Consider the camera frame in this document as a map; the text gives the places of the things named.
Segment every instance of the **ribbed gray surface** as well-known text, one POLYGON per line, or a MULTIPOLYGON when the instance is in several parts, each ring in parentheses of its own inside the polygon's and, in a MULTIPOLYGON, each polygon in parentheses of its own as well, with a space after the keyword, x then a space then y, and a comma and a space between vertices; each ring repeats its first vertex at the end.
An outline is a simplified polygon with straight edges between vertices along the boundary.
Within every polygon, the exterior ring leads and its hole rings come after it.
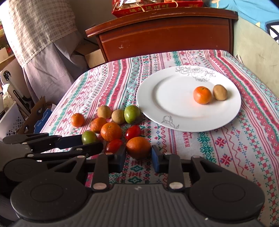
POLYGON ((14 227, 261 227, 257 220, 222 224, 198 214, 180 193, 162 185, 114 185, 105 193, 92 195, 74 216, 54 223, 19 220, 14 227))

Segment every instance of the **plate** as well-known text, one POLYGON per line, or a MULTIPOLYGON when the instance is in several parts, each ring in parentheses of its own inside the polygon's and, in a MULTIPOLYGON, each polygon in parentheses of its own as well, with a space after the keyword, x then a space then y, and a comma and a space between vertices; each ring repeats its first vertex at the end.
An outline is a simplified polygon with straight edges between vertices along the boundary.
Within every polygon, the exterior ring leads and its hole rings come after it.
POLYGON ((232 81, 212 69, 191 65, 153 73, 139 86, 136 100, 150 120, 184 132, 220 128, 236 117, 241 106, 240 93, 232 81), (212 93, 217 84, 228 91, 225 101, 218 101, 214 97, 206 105, 194 101, 193 91, 196 87, 207 87, 212 93))

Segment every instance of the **patterned tablecloth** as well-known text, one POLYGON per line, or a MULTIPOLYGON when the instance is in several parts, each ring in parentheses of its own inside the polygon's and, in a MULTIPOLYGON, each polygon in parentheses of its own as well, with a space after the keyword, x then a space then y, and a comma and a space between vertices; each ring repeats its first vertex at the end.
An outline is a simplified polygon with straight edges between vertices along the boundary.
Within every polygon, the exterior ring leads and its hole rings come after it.
MULTIPOLYGON (((42 132, 62 136, 81 134, 90 128, 100 105, 114 110, 135 105, 137 88, 144 79, 158 70, 179 65, 203 66, 227 76, 241 94, 237 117, 222 128, 200 133, 174 131, 144 118, 140 124, 143 135, 161 152, 172 152, 183 159, 200 155, 253 181, 266 198, 260 221, 267 226, 279 222, 279 99, 228 52, 191 50, 152 54, 91 69, 68 90, 42 132), (71 125, 73 113, 85 116, 84 127, 71 125)), ((123 132, 128 127, 123 125, 123 132)), ((154 173, 150 160, 136 161, 129 156, 123 172, 110 175, 110 183, 166 184, 166 181, 166 174, 154 173)))

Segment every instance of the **floral drawing on plate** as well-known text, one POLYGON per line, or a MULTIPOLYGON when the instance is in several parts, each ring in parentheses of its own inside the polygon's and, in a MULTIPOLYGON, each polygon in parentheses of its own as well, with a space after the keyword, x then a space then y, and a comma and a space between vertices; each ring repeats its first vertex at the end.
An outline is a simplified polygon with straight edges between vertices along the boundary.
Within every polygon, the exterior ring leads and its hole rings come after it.
POLYGON ((199 82, 207 82, 211 77, 215 77, 213 71, 208 72, 205 68, 189 68, 185 66, 178 66, 175 69, 176 72, 180 72, 181 74, 192 76, 196 81, 199 82))
POLYGON ((178 129, 178 127, 179 127, 179 125, 178 125, 178 126, 175 126, 175 125, 172 123, 172 117, 171 117, 171 116, 164 116, 164 117, 163 117, 162 123, 169 124, 169 125, 172 126, 174 129, 178 129))

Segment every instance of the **wall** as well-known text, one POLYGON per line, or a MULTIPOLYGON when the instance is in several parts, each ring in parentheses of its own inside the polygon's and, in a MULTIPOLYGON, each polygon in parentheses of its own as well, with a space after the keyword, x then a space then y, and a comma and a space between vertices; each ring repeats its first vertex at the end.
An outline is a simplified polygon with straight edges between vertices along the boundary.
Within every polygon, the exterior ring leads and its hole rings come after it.
POLYGON ((279 97, 279 45, 264 30, 239 17, 234 24, 234 55, 279 97))
POLYGON ((112 0, 69 0, 76 16, 76 25, 84 38, 85 30, 115 18, 112 12, 112 0))

